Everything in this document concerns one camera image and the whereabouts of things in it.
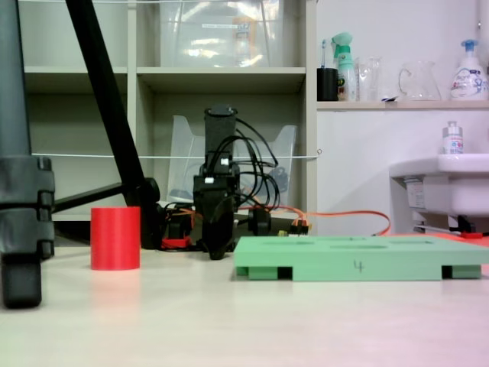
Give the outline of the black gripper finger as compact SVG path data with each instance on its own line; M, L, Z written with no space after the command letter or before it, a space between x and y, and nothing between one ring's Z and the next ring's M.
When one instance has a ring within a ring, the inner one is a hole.
M221 260L233 238L234 216L215 223L202 223L202 240L211 260Z
M234 216L234 198L232 196L204 196L198 199L198 211L204 223L215 223Z

